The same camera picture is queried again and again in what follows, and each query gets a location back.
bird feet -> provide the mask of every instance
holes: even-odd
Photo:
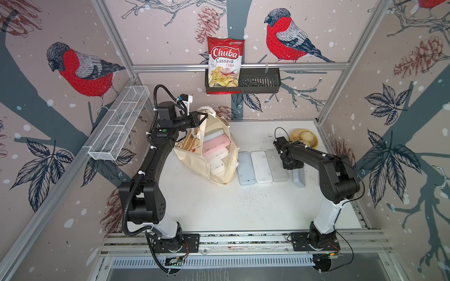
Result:
[[[106,106],[102,105],[102,106],[100,106],[99,108],[97,108],[97,115],[100,113],[100,110],[101,110],[102,108],[106,108],[106,110],[109,109],[109,108],[107,108]]]

bird head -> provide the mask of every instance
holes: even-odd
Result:
[[[279,19],[284,17],[286,18],[291,17],[291,13],[288,11],[288,9],[285,8],[273,9],[265,18],[264,23],[267,23],[270,27],[273,27]]]
[[[57,42],[50,46],[47,50],[47,60],[49,61],[49,66],[52,71],[59,70],[65,71],[63,55],[65,52],[70,50],[69,46],[64,43]]]

pine cone illustration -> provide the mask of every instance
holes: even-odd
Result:
[[[17,13],[6,27],[6,32],[14,36],[27,37],[35,28],[42,29],[37,12],[42,12],[41,8],[30,0],[0,0],[0,24]]]
[[[340,139],[339,141],[334,140],[334,144],[332,143],[334,151],[336,155],[344,154],[347,155],[350,159],[350,164],[354,166],[356,164],[355,153],[353,149],[351,149],[346,143],[344,139]]]
[[[212,7],[202,7],[197,15],[197,29],[195,40],[203,45],[208,36],[214,37],[219,29],[219,14]]]
[[[420,41],[414,50],[404,56],[398,65],[394,66],[394,76],[405,78],[417,76],[419,72],[427,72],[433,63],[442,57],[442,39],[431,36],[428,40]]]
[[[215,107],[214,110],[216,111],[217,116],[223,120],[233,120],[238,118],[237,114],[225,105],[219,105],[219,107]]]

white dots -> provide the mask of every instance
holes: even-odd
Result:
[[[68,221],[66,221],[66,222],[64,223],[64,227],[65,227],[65,228],[71,228],[72,225],[73,225],[73,219],[69,219]]]

bird illustration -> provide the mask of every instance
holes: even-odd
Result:
[[[333,62],[322,55],[308,35],[298,28],[291,19],[291,13],[285,8],[272,10],[265,18],[267,23],[267,47],[280,60],[293,60],[299,58],[316,57],[326,62]]]
[[[397,6],[400,6],[404,3],[410,2],[412,0],[405,0],[403,2],[400,2],[397,4]],[[446,0],[416,0],[418,2],[418,8],[417,10],[413,13],[413,15],[410,18],[415,18],[415,14],[420,10],[420,8],[425,8],[428,9],[428,12],[430,13],[430,15],[426,18],[433,18],[436,17],[436,15],[431,14],[431,9],[438,6],[441,3],[444,3]]]
[[[97,108],[106,108],[103,105],[103,95],[113,88],[114,76],[125,67],[110,63],[97,56],[85,55],[77,52],[64,43],[57,42],[47,50],[47,60],[52,71],[59,73],[80,94],[88,97],[101,97],[102,104]]]

